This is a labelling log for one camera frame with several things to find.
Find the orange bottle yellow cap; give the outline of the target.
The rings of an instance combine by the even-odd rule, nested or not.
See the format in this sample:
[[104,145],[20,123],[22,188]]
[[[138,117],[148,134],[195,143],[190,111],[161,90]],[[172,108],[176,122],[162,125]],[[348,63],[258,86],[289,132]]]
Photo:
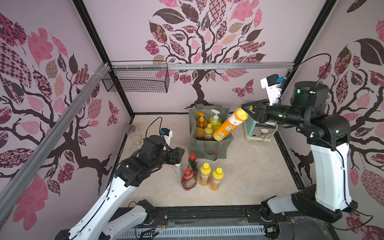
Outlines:
[[211,141],[213,139],[214,134],[214,128],[212,124],[207,124],[205,130],[204,130],[204,140],[205,141]]
[[224,178],[224,171],[222,168],[216,168],[212,173],[211,190],[217,191],[220,187],[220,183]]
[[200,184],[203,187],[209,185],[210,176],[211,176],[211,166],[209,163],[204,163],[200,168]]
[[236,109],[235,112],[228,117],[217,130],[215,130],[213,134],[214,139],[216,141],[222,141],[248,118],[249,114],[245,110],[242,108]]

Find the green fabric shopping bag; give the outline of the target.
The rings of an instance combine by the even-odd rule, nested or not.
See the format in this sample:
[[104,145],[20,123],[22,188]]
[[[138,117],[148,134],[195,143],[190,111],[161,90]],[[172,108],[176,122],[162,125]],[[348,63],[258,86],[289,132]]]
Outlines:
[[222,106],[197,105],[189,109],[189,153],[197,159],[216,161],[227,158],[232,134],[215,139],[215,131],[227,120],[230,110]]

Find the large orange pump soap bottle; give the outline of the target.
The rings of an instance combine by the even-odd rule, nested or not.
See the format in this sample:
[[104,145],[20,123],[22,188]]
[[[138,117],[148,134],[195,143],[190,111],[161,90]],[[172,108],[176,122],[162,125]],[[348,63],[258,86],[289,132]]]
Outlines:
[[205,128],[208,125],[208,122],[205,119],[205,114],[203,112],[196,112],[199,116],[197,118],[197,127],[196,127],[196,139],[204,140],[205,139]]

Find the yellow pump soap bottle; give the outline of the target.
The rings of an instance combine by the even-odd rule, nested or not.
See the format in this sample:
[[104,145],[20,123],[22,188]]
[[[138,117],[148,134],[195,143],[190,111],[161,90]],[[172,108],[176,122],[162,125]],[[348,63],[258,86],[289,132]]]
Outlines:
[[210,117],[209,123],[212,125],[213,129],[216,131],[223,124],[223,120],[219,116],[221,112],[216,109],[211,109],[211,112],[214,115]]

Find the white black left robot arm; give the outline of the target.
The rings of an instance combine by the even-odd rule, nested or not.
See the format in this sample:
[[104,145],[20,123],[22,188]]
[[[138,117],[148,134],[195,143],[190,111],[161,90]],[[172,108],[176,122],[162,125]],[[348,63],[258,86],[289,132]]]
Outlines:
[[150,224],[155,207],[147,200],[139,201],[129,212],[114,219],[121,204],[140,184],[163,165],[181,163],[185,150],[169,147],[170,138],[151,135],[143,146],[123,160],[105,192],[71,229],[62,230],[57,240],[116,240],[126,231],[143,223]]

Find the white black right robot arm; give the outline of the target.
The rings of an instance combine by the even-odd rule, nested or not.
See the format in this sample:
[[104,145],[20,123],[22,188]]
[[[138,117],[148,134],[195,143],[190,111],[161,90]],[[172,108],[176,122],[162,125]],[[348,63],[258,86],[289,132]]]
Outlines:
[[260,216],[271,222],[280,213],[300,212],[328,223],[342,218],[342,213],[356,211],[358,203],[349,193],[347,154],[351,126],[339,115],[325,114],[329,88],[316,82],[297,82],[289,106],[271,100],[242,105],[259,123],[268,121],[295,127],[307,138],[316,170],[316,183],[287,197],[262,201]]

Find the red soap bottle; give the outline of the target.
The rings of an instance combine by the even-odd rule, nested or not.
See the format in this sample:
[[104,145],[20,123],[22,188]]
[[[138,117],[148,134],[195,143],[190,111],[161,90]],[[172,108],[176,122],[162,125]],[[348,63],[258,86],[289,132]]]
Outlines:
[[197,184],[197,175],[190,168],[186,168],[181,178],[181,185],[184,190],[189,191]]

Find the white bottle green cap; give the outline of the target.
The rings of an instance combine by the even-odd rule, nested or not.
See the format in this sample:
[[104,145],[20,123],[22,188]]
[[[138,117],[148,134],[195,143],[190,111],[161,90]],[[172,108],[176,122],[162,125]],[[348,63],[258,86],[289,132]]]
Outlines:
[[182,175],[183,175],[183,169],[182,169],[181,164],[175,164],[175,165],[174,165],[174,171],[175,171],[176,174],[178,174],[179,176],[182,176]]

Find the dark green bottle red cap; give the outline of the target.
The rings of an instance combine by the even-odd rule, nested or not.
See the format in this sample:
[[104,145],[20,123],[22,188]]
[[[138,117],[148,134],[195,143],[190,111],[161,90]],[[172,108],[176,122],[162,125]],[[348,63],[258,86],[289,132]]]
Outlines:
[[194,172],[196,175],[198,174],[198,161],[195,154],[189,155],[189,168],[192,172]]

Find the mint chrome toaster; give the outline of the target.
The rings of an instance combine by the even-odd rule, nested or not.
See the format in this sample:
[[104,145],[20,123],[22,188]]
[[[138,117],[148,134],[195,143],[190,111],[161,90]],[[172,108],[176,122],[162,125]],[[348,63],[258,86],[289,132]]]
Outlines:
[[271,142],[277,130],[278,125],[272,121],[268,121],[266,123],[259,123],[249,117],[244,123],[245,138],[248,141],[269,143]]

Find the clear glass cup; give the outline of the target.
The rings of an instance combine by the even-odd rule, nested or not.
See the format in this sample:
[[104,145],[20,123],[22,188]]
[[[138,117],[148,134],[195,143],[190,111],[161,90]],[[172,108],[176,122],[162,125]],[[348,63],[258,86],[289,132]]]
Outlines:
[[126,127],[126,133],[135,146],[140,146],[142,144],[143,139],[135,125],[128,125]]

